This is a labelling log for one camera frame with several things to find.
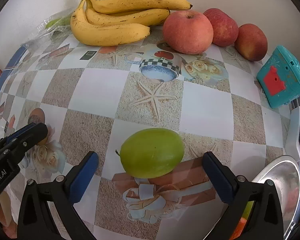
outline metal bolt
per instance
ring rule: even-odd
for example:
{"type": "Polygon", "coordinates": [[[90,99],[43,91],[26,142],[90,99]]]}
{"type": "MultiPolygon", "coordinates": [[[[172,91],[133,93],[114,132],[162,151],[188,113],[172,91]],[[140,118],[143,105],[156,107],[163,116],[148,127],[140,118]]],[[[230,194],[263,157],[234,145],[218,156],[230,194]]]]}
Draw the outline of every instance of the metal bolt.
{"type": "Polygon", "coordinates": [[[64,179],[65,179],[65,176],[63,176],[63,175],[59,175],[58,177],[56,177],[57,182],[62,182],[64,179]]]}
{"type": "Polygon", "coordinates": [[[267,184],[270,185],[270,186],[273,186],[273,185],[274,185],[273,181],[270,180],[270,179],[267,179],[267,184]]]}
{"type": "Polygon", "coordinates": [[[242,175],[238,175],[237,176],[237,180],[240,181],[240,182],[245,182],[246,181],[246,178],[242,175]]]}
{"type": "Polygon", "coordinates": [[[27,180],[27,185],[30,186],[30,185],[33,184],[33,183],[34,183],[34,180],[33,180],[33,179],[28,179],[28,180],[27,180]]]}

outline yellow banana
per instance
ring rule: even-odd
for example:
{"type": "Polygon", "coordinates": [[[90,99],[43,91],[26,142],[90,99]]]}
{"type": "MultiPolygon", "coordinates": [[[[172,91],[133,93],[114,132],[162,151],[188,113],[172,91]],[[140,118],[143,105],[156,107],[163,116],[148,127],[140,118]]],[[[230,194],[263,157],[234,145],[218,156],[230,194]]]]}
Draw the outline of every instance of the yellow banana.
{"type": "Polygon", "coordinates": [[[133,13],[137,13],[137,12],[142,12],[143,10],[135,10],[135,11],[129,11],[129,12],[121,12],[121,13],[110,13],[108,15],[110,16],[125,16],[125,15],[129,15],[129,14],[133,14],[133,13]]]}
{"type": "Polygon", "coordinates": [[[81,0],[71,16],[70,26],[78,41],[91,46],[116,46],[142,40],[150,34],[150,28],[138,23],[96,26],[87,21],[81,0]]]}
{"type": "Polygon", "coordinates": [[[134,10],[168,9],[187,10],[192,5],[187,0],[90,0],[93,8],[104,14],[134,10]]]}
{"type": "Polygon", "coordinates": [[[157,25],[164,22],[170,11],[166,9],[150,9],[125,16],[109,16],[96,12],[90,0],[86,1],[86,16],[89,23],[94,25],[117,25],[125,23],[140,23],[145,26],[157,25]]]}

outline teal container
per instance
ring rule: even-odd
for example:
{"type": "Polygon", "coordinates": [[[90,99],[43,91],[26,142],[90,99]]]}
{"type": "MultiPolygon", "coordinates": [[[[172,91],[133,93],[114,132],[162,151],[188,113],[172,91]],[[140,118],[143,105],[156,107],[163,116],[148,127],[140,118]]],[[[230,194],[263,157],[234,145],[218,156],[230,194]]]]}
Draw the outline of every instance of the teal container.
{"type": "Polygon", "coordinates": [[[277,108],[300,97],[300,63],[284,46],[275,48],[272,56],[257,74],[271,108],[277,108]]]}

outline checkered tablecloth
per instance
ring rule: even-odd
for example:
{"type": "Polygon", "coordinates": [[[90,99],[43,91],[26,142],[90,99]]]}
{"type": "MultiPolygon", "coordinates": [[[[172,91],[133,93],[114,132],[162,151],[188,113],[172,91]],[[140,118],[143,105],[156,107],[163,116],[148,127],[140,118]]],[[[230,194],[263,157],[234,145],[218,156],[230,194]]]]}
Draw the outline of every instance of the checkered tablecloth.
{"type": "MultiPolygon", "coordinates": [[[[218,196],[185,207],[177,218],[155,223],[133,221],[111,182],[115,174],[124,172],[115,150],[136,131],[164,127],[183,138],[183,161],[213,150],[234,174],[249,180],[285,154],[289,106],[270,109],[264,93],[255,85],[256,74],[269,56],[253,63],[233,46],[211,45],[206,58],[221,66],[219,70],[225,75],[220,80],[211,83],[209,75],[194,75],[189,81],[179,75],[158,84],[124,57],[161,40],[160,27],[142,41],[105,48],[85,46],[72,34],[61,35],[46,48],[24,54],[0,92],[0,138],[25,126],[31,112],[40,108],[51,128],[49,141],[56,152],[64,154],[65,163],[58,171],[33,168],[31,164],[21,169],[7,189],[15,218],[27,179],[45,182],[65,175],[93,150],[99,154],[99,167],[75,208],[98,240],[202,239],[221,214],[218,196]]],[[[182,57],[195,61],[191,55],[182,57]]],[[[55,157],[49,159],[51,166],[55,157]]],[[[63,161],[61,155],[57,161],[63,161]]],[[[68,238],[54,206],[50,208],[61,235],[68,238]]]]}

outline metal bowl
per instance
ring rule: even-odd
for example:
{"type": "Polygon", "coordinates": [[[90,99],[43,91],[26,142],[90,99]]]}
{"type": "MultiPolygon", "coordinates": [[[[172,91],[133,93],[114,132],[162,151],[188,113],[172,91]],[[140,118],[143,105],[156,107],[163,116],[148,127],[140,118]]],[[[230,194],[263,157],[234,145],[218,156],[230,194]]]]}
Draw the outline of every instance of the metal bowl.
{"type": "Polygon", "coordinates": [[[284,239],[289,236],[291,223],[300,198],[300,169],[289,155],[283,155],[269,163],[252,182],[264,183],[271,179],[277,189],[282,217],[284,239]]]}

